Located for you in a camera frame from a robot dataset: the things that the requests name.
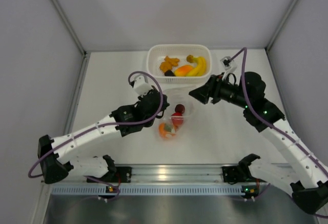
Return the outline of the yellow fake banana bunch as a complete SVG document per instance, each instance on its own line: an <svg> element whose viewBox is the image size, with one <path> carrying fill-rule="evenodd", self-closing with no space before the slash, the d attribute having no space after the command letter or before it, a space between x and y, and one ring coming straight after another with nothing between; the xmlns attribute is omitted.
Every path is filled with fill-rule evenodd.
<svg viewBox="0 0 328 224"><path fill-rule="evenodd" d="M194 57L192 55L187 56L187 61L189 63L196 63L197 66L193 68L186 74L186 77L194 77L194 76L203 76L207 69L207 62L204 57Z"/></svg>

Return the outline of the orange yellow fake mango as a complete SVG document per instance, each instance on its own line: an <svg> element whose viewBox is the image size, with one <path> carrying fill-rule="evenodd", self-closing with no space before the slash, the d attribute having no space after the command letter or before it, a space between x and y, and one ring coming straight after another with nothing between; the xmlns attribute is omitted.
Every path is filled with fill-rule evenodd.
<svg viewBox="0 0 328 224"><path fill-rule="evenodd" d="M194 67L191 65L183 65L174 71L174 75L177 77L184 77L193 69Z"/></svg>

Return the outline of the red fake fruit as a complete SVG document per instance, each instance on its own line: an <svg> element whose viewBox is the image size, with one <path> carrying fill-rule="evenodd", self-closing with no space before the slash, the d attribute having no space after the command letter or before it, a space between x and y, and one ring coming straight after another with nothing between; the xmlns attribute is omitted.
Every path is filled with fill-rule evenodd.
<svg viewBox="0 0 328 224"><path fill-rule="evenodd" d="M183 115L176 112L173 113L171 115L171 122L175 127L180 128L184 123Z"/></svg>

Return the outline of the clear zip top bag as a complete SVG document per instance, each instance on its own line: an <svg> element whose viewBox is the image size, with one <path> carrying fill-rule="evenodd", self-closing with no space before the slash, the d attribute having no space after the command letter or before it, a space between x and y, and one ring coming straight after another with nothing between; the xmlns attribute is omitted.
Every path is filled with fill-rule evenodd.
<svg viewBox="0 0 328 224"><path fill-rule="evenodd" d="M183 86L163 91L169 106L157 122L158 137L163 141L181 136L198 110L198 103L189 95L194 86Z"/></svg>

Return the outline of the orange fake carrot slices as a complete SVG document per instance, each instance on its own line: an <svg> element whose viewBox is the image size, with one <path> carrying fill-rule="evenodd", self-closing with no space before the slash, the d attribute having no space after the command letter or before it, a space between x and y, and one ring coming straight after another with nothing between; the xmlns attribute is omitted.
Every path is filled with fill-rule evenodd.
<svg viewBox="0 0 328 224"><path fill-rule="evenodd" d="M158 126L158 133L163 139L171 139L176 135L176 127L173 124L161 123Z"/></svg>

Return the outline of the dark fake plum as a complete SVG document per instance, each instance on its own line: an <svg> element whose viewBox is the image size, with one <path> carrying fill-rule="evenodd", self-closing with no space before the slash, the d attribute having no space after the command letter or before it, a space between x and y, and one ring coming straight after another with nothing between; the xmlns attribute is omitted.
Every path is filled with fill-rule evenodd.
<svg viewBox="0 0 328 224"><path fill-rule="evenodd" d="M165 76L175 76L175 74L171 71L171 70L168 70L164 73Z"/></svg>

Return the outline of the orange fake food piece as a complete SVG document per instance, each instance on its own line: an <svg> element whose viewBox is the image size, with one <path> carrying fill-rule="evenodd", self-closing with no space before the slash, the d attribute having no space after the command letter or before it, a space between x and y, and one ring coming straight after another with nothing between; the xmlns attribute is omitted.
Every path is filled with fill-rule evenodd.
<svg viewBox="0 0 328 224"><path fill-rule="evenodd" d="M163 60L163 62L160 64L159 69L166 73L167 71L171 71L173 67L177 67L180 62L180 59L178 58L170 58L166 56Z"/></svg>

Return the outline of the dark red fake fig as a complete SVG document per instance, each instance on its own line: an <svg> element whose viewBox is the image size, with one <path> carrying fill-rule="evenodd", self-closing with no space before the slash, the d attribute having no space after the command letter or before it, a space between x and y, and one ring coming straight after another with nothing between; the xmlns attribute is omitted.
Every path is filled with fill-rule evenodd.
<svg viewBox="0 0 328 224"><path fill-rule="evenodd" d="M185 106L184 105L182 105L182 104L177 104L176 106L175 106L175 112L176 113L180 113L180 114L184 114L185 113Z"/></svg>

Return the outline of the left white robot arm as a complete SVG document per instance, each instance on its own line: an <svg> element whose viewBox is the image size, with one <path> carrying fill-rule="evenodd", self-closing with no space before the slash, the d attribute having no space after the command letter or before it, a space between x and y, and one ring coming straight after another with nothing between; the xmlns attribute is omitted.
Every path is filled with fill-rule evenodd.
<svg viewBox="0 0 328 224"><path fill-rule="evenodd" d="M167 96L152 88L139 96L135 104L121 106L86 128L60 137L42 136L38 140L37 156L44 182L57 183L69 175L112 182L117 169L109 155L83 159L79 153L151 127L168 106Z"/></svg>

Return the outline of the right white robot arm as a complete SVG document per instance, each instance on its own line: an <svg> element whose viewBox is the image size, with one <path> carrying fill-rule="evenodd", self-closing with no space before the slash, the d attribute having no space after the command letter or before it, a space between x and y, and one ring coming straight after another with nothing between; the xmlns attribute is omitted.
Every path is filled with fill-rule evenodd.
<svg viewBox="0 0 328 224"><path fill-rule="evenodd" d="M297 136L279 108L265 98L265 88L265 82L255 72L243 74L239 84L224 80L222 75L211 75L189 95L202 104L224 100L243 108L246 121L274 145L293 172L250 154L238 163L241 179L264 180L283 190L302 211L316 214L327 204L327 166Z"/></svg>

